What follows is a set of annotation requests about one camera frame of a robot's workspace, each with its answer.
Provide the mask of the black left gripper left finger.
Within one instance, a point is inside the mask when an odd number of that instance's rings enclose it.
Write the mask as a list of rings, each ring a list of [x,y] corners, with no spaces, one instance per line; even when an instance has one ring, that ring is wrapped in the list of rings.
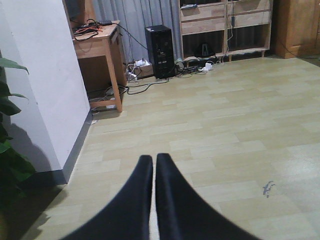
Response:
[[[116,196],[92,219],[64,240],[148,240],[153,188],[153,161],[141,155]]]

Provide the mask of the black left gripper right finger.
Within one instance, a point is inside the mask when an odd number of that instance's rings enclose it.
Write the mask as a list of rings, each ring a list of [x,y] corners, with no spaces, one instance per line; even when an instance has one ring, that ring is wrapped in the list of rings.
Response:
[[[156,158],[155,201],[161,240],[257,239],[201,198],[168,153]]]

